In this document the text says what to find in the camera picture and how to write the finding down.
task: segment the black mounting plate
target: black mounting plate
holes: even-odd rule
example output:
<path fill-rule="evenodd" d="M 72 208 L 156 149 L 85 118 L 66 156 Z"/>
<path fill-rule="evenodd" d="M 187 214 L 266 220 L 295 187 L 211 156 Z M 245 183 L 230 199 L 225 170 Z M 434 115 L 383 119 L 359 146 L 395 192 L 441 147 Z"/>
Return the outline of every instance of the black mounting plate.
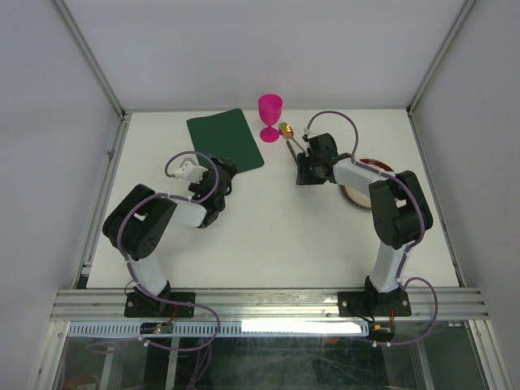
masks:
<path fill-rule="evenodd" d="M 411 317 L 412 308 L 406 291 L 399 290 L 399 293 L 392 300 L 385 300 L 377 305 L 371 313 L 363 307 L 364 291 L 338 292 L 338 308 L 340 317 L 390 317 L 392 308 L 395 317 Z"/>
<path fill-rule="evenodd" d="M 180 302 L 191 302 L 195 303 L 195 292 L 170 292 L 168 299 L 172 301 Z M 194 308 L 178 305 L 177 315 L 178 319 L 192 319 Z M 169 305 L 161 313 L 157 312 L 157 307 L 149 304 L 147 300 L 144 300 L 142 296 L 137 292 L 129 292 L 127 301 L 124 306 L 124 317 L 127 319 L 164 319 L 171 317 L 176 311 L 173 305 Z"/>

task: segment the green placemat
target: green placemat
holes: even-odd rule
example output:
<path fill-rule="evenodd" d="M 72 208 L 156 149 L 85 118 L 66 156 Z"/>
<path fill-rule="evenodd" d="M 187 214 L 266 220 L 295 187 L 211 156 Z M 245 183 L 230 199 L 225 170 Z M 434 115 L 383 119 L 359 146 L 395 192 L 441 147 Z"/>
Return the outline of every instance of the green placemat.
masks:
<path fill-rule="evenodd" d="M 263 166 L 262 155 L 242 110 L 237 108 L 217 115 L 188 119 L 186 124 L 197 152 L 230 158 L 239 172 Z M 203 158 L 198 161 L 202 166 L 210 167 Z"/>

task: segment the white table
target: white table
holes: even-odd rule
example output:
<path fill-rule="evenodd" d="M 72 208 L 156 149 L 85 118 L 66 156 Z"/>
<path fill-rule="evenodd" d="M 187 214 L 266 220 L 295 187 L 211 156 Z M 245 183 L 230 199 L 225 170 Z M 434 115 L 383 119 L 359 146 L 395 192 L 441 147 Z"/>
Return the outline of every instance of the white table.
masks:
<path fill-rule="evenodd" d="M 287 110 L 282 120 L 301 139 L 317 111 Z M 345 111 L 360 132 L 359 158 L 376 158 L 394 171 L 414 171 L 431 207 L 433 228 L 413 251 L 404 276 L 435 286 L 458 286 L 439 217 L 404 110 Z M 142 183 L 158 192 L 188 195 L 188 183 L 167 178 L 166 161 L 192 150 L 186 119 L 214 112 L 160 112 L 132 116 L 110 195 L 108 215 Z M 207 229 L 168 228 L 156 253 L 174 288 L 339 288 L 362 286 L 375 263 L 379 239 L 371 214 L 356 209 L 335 184 L 295 185 L 296 165 L 280 138 L 260 140 L 256 111 L 245 111 L 265 165 L 233 180 L 227 207 Z M 339 116 L 314 121 L 313 132 L 331 133 L 338 151 L 350 152 L 353 130 Z M 123 259 L 103 235 L 90 271 L 89 288 L 122 288 L 130 280 Z"/>

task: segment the pink goblet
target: pink goblet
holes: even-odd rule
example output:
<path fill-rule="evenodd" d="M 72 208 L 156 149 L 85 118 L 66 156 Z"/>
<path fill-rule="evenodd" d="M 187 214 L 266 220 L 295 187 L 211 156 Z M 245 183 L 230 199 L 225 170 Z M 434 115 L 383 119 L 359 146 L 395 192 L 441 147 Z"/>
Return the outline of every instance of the pink goblet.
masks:
<path fill-rule="evenodd" d="M 280 120 L 283 105 L 284 101 L 282 98 L 273 93 L 263 95 L 258 99 L 258 113 L 260 114 L 260 119 L 267 125 L 267 127 L 260 132 L 260 138 L 262 141 L 275 142 L 280 137 L 278 130 L 272 126 Z"/>

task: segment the white ventilation strip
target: white ventilation strip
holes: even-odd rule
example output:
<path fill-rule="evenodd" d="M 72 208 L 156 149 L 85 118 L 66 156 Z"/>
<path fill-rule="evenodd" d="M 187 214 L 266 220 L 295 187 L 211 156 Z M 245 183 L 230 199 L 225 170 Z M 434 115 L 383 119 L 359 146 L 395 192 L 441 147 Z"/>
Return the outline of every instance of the white ventilation strip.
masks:
<path fill-rule="evenodd" d="M 361 332 L 348 333 L 300 333 L 293 331 L 242 331 L 242 322 L 225 322 L 220 324 L 218 337 L 363 337 L 368 335 L 368 326 L 364 321 L 356 322 Z M 140 335 L 141 321 L 135 322 L 85 322 L 71 323 L 68 335 L 70 337 L 96 337 L 96 338 L 130 338 Z M 171 334 L 145 335 L 152 337 L 211 337 L 216 330 L 214 322 L 178 322 L 173 327 Z"/>

